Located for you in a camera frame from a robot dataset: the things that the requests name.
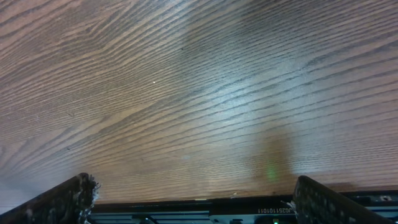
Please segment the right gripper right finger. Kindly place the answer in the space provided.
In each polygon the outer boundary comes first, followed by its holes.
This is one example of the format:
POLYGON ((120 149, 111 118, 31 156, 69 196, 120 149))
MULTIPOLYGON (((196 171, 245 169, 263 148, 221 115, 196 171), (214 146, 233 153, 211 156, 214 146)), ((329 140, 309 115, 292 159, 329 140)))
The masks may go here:
POLYGON ((299 224, 394 224, 304 175, 297 179, 292 210, 299 224))

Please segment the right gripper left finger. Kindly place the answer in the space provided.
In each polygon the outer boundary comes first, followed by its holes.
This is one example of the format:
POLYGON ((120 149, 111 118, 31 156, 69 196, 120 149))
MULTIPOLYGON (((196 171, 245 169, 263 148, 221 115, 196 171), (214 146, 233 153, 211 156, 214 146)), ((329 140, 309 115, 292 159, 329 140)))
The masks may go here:
POLYGON ((1 224, 86 224, 98 198, 94 177, 80 173, 1 215, 1 224))

